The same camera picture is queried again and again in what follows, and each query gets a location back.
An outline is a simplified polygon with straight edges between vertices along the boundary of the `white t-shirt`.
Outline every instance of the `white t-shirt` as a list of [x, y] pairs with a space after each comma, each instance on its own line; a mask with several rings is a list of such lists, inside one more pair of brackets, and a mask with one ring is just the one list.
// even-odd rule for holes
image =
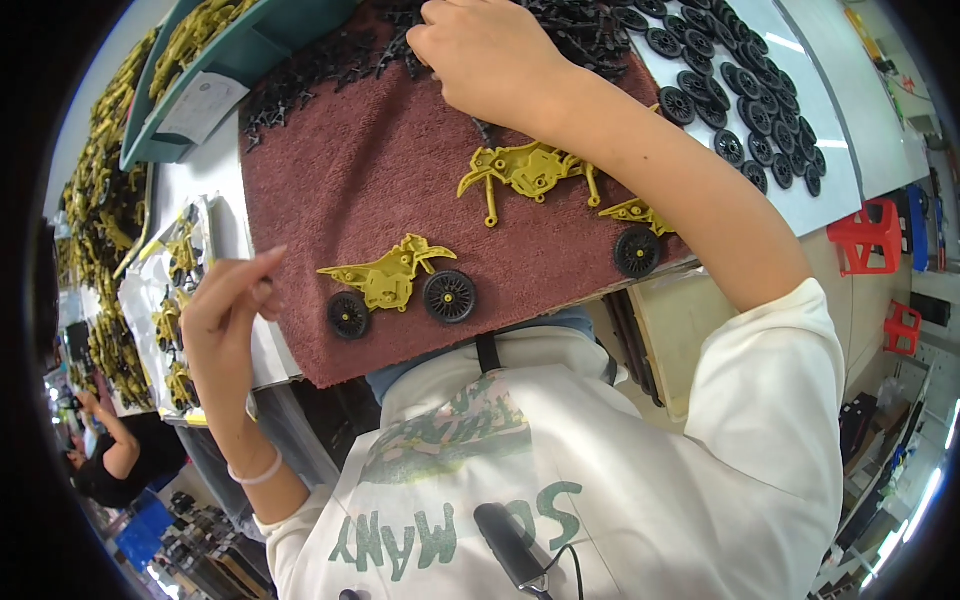
[[[586, 598], [805, 597], [842, 493], [843, 353], [816, 280], [704, 343], [684, 436], [601, 381], [606, 353], [578, 331], [497, 348], [505, 369], [483, 376], [473, 346], [406, 373], [336, 489], [260, 524], [280, 600], [529, 598], [474, 524], [487, 502], [543, 565], [572, 543]], [[569, 557], [549, 578], [577, 597]]]

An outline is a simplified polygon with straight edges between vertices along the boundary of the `worker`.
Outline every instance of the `worker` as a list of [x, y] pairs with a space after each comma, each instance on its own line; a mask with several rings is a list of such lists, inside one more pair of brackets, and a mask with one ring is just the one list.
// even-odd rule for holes
[[168, 482], [186, 462], [186, 451], [176, 430], [156, 413], [118, 419], [94, 394], [81, 390], [77, 400], [82, 411], [107, 429], [89, 452], [74, 441], [76, 449], [63, 452], [74, 488], [97, 504], [125, 509], [153, 483]]
[[621, 182], [741, 314], [704, 343], [682, 436], [639, 417], [583, 330], [541, 324], [404, 372], [336, 488], [311, 491], [244, 412], [253, 319], [282, 313], [285, 249], [218, 261], [184, 344], [280, 600], [529, 597], [479, 533], [488, 504], [541, 566], [574, 550], [580, 568], [561, 557], [539, 598], [577, 598], [578, 583], [587, 598], [805, 598], [840, 517], [844, 359], [796, 236], [722, 158], [565, 60], [521, 6], [430, 0], [422, 16], [407, 39], [453, 108]]

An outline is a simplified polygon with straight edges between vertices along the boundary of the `paper label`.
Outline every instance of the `paper label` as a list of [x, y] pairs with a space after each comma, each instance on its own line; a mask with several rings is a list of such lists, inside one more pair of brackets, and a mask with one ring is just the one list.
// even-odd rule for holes
[[229, 77], [201, 72], [187, 85], [156, 132], [176, 133], [199, 146], [247, 92]]

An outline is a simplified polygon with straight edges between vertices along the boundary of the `maroon carpet mat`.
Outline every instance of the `maroon carpet mat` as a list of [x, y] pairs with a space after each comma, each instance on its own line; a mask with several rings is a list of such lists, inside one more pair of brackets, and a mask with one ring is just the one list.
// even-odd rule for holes
[[[600, 176], [603, 203], [590, 208], [583, 177], [561, 181], [544, 204], [495, 181], [499, 224], [487, 228], [483, 182], [463, 198], [456, 193], [482, 141], [469, 117], [444, 104], [439, 83], [412, 82], [395, 62], [379, 81], [368, 78], [337, 94], [333, 86], [319, 86], [286, 128], [266, 130], [261, 146], [241, 154], [254, 246], [289, 249], [276, 275], [286, 301], [279, 324], [314, 385], [532, 319], [624, 281], [612, 247], [627, 224], [596, 216], [633, 197], [619, 183]], [[646, 106], [657, 101], [653, 78], [634, 57], [620, 86]], [[512, 132], [499, 137], [503, 146], [529, 141]], [[240, 147], [247, 147], [242, 133]], [[325, 320], [326, 302], [349, 288], [316, 270], [374, 261], [408, 232], [457, 254], [432, 263], [473, 279], [473, 315], [458, 325], [429, 317], [420, 299], [427, 276], [420, 273], [407, 312], [375, 310], [365, 338], [337, 337]], [[690, 254], [676, 235], [661, 241], [661, 264]]]

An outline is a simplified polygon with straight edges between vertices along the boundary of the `red plastic stool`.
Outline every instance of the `red plastic stool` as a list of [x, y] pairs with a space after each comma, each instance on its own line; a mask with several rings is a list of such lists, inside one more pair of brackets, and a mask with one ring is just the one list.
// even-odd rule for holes
[[[883, 217], [879, 223], [871, 223], [867, 216], [866, 204], [883, 207]], [[897, 215], [897, 206], [889, 198], [874, 198], [864, 203], [859, 212], [844, 217], [836, 223], [827, 226], [827, 238], [839, 244], [847, 255], [850, 269], [840, 269], [840, 276], [896, 273], [900, 268], [900, 250], [902, 244], [900, 233], [900, 217]], [[883, 248], [884, 265], [882, 267], [868, 267], [870, 252], [874, 246]]]
[[[909, 306], [904, 306], [895, 300], [890, 300], [890, 303], [894, 306], [894, 316], [883, 322], [883, 331], [890, 336], [890, 342], [884, 346], [883, 349], [888, 352], [913, 356], [917, 353], [917, 341], [920, 340], [920, 323], [924, 320], [920, 316], [919, 311]], [[903, 322], [904, 314], [913, 316], [912, 325]], [[900, 338], [909, 340], [910, 347], [906, 349], [899, 348], [898, 342]]]

